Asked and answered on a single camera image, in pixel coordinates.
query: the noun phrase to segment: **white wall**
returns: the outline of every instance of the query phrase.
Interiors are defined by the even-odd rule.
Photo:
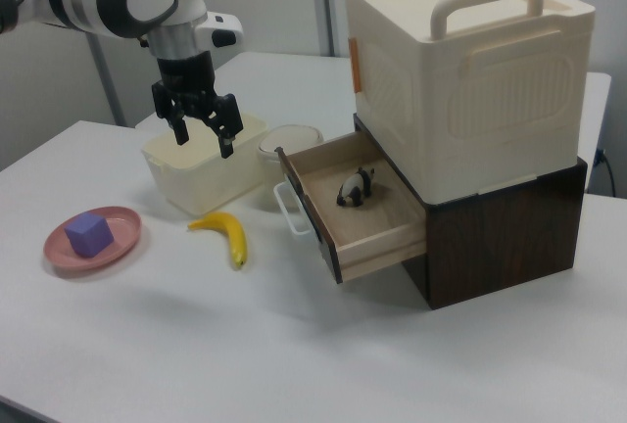
[[[597,8],[590,70],[612,76],[609,101],[600,145],[607,149],[618,195],[627,197],[627,0],[582,0]],[[336,49],[348,55],[347,22],[344,0],[333,0]],[[605,167],[593,172],[590,191],[608,194]]]
[[[0,169],[80,119],[113,123],[84,35],[28,23],[0,35]]]
[[[214,12],[235,15],[244,28],[243,49],[320,54],[314,0],[205,0]],[[151,86],[160,79],[157,62],[134,41],[100,38],[126,123],[134,126],[154,112]],[[233,57],[220,50],[215,67]]]

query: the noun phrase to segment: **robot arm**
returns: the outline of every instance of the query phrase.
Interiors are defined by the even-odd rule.
[[[223,157],[242,130],[233,95],[214,90],[211,51],[240,42],[232,16],[207,11],[203,0],[0,0],[0,33],[41,22],[121,38],[146,36],[162,80],[153,85],[157,115],[188,139],[184,117],[201,119],[218,136]]]

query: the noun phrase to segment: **cream storage box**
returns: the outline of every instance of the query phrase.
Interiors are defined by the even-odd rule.
[[[594,8],[346,0],[357,114],[423,202],[577,162]]]

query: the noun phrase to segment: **pink plate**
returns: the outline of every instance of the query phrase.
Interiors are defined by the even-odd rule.
[[[129,208],[111,206],[90,210],[94,214],[102,215],[107,219],[111,233],[114,235],[113,244],[109,245],[94,258],[85,258],[78,255],[70,245],[64,227],[77,218],[77,215],[66,220],[48,236],[43,246],[43,254],[55,266],[73,271],[97,268],[119,259],[126,254],[139,240],[141,232],[141,218],[139,214]]]

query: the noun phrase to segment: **white storage box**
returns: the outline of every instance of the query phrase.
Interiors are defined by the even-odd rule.
[[[428,204],[577,162],[594,8],[346,0],[357,113]]]
[[[198,216],[262,183],[257,147],[267,125],[250,115],[242,115],[242,122],[228,159],[220,156],[217,136],[196,119],[186,120],[189,141],[182,146],[172,131],[146,143],[142,153],[170,202]]]

